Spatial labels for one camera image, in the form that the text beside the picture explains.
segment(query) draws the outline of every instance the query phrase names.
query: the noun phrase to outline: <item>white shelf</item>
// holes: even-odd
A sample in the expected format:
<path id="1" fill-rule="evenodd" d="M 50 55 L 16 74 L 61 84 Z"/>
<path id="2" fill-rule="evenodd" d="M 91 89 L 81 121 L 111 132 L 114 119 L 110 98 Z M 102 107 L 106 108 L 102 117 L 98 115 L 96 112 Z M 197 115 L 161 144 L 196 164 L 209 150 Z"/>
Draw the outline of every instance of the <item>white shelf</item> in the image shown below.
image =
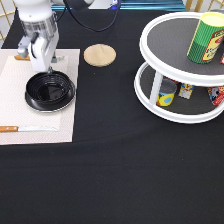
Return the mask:
<path id="1" fill-rule="evenodd" d="M 170 112 L 169 111 L 169 106 L 168 107 L 159 107 L 155 103 L 151 103 L 150 99 L 144 94 L 144 92 L 142 90 L 142 87 L 141 87 L 141 84 L 140 84 L 142 74 L 148 66 L 149 65 L 147 64 L 147 62 L 145 62 L 139 68 L 139 70 L 137 72 L 137 75 L 135 77 L 134 87 L 135 87 L 136 95 L 138 96 L 140 102 L 148 110 L 150 110 L 152 113 L 156 114 L 157 116 L 160 116 L 164 119 L 174 121 L 174 122 L 178 122 L 178 123 L 194 124 L 194 123 L 202 123 L 202 122 L 209 121 L 209 120 L 217 117 L 224 110 L 224 102 L 223 102 L 219 106 L 214 107 L 215 109 L 213 109 L 213 110 L 211 110 L 207 113 L 202 113 L 202 114 L 197 114 L 197 115 L 186 115 L 186 114 L 179 114 L 179 113 Z"/>
<path id="2" fill-rule="evenodd" d="M 178 123 L 206 122 L 217 117 L 224 110 L 224 102 L 219 106 L 213 106 L 209 102 L 208 93 L 202 91 L 203 97 L 198 95 L 197 99 L 197 91 L 195 90 L 193 91 L 195 95 L 192 95 L 189 100 L 177 99 L 175 102 L 174 98 L 173 103 L 168 107 L 156 105 L 163 76 L 182 83 L 200 86 L 196 87 L 198 90 L 200 88 L 202 90 L 202 86 L 224 85 L 224 66 L 219 63 L 223 49 L 219 50 L 216 53 L 216 58 L 206 65 L 196 64 L 187 59 L 187 49 L 190 46 L 200 16 L 200 13 L 194 12 L 170 13 L 160 16 L 145 27 L 140 39 L 140 50 L 146 62 L 139 68 L 135 78 L 136 95 L 140 102 L 152 113 Z M 142 74 L 146 72 L 148 66 L 155 70 L 155 75 L 149 72 L 151 73 L 149 74 L 151 75 L 149 77 L 151 81 L 148 84 L 150 93 L 143 91 L 141 86 Z M 180 107 L 187 108 L 188 113 L 183 112 L 183 108 L 181 112 Z"/>
<path id="3" fill-rule="evenodd" d="M 164 61 L 162 61 L 148 47 L 148 35 L 150 32 L 153 31 L 153 28 L 158 26 L 159 24 L 161 24 L 165 21 L 174 20 L 174 19 L 197 19 L 197 20 L 199 20 L 200 16 L 201 16 L 201 13 L 178 12 L 178 13 L 166 14 L 166 15 L 163 15 L 163 16 L 160 16 L 160 17 L 154 19 L 153 21 L 148 23 L 148 25 L 143 30 L 143 33 L 142 33 L 142 36 L 140 39 L 140 50 L 141 50 L 141 53 L 142 53 L 144 59 L 146 60 L 146 62 L 153 69 L 155 69 L 159 73 L 163 74 L 164 76 L 167 76 L 171 79 L 180 81 L 182 83 L 192 84 L 192 85 L 196 85 L 196 86 L 221 86 L 221 85 L 224 85 L 224 66 L 223 66 L 223 69 L 220 69 L 220 74 L 217 74 L 217 75 L 203 75 L 203 74 L 197 74 L 197 73 L 192 73 L 192 72 L 188 72 L 188 71 L 183 71 L 183 70 L 177 69 L 173 66 L 170 66 L 167 63 L 165 63 Z"/>

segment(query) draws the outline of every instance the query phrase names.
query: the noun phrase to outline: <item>green can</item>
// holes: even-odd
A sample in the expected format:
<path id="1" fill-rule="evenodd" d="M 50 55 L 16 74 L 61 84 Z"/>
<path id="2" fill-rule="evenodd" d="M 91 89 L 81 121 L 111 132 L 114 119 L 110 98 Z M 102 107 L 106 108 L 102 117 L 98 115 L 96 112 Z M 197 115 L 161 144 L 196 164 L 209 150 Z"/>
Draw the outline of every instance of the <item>green can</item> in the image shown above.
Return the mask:
<path id="1" fill-rule="evenodd" d="M 224 15 L 204 13 L 198 23 L 187 57 L 199 64 L 209 63 L 224 37 Z"/>

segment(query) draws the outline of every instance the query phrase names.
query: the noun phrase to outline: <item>small can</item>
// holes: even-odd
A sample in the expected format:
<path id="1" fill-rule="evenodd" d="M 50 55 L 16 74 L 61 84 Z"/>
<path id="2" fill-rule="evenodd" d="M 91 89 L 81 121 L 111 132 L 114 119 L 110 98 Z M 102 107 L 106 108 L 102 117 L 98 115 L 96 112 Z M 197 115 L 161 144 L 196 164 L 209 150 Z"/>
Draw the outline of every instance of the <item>small can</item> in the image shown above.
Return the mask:
<path id="1" fill-rule="evenodd" d="M 173 102 L 176 90 L 177 86 L 173 81 L 163 79 L 156 104 L 158 106 L 169 106 Z"/>

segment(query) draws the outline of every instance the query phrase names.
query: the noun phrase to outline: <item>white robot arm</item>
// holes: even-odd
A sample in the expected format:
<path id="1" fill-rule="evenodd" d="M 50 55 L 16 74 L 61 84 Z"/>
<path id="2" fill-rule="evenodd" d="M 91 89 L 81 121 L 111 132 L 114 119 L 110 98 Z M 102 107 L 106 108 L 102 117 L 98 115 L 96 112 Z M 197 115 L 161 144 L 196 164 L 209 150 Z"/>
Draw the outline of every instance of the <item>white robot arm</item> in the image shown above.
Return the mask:
<path id="1" fill-rule="evenodd" d="M 67 0 L 77 10 L 87 8 L 94 0 Z M 29 54 L 36 72 L 47 72 L 59 40 L 55 14 L 51 5 L 64 5 L 63 0 L 14 0 L 18 7 L 25 36 L 18 46 L 22 58 Z"/>

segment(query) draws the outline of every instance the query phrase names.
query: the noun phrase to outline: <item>wooden coaster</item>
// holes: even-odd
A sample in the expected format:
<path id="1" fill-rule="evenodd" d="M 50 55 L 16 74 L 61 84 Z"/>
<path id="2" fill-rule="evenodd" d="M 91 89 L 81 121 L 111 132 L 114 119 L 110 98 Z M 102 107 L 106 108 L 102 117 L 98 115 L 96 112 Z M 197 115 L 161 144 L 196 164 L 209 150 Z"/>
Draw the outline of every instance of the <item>wooden coaster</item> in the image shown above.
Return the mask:
<path id="1" fill-rule="evenodd" d="M 96 44 L 88 47 L 84 52 L 85 61 L 96 67 L 111 64 L 116 58 L 115 50 L 104 44 Z"/>

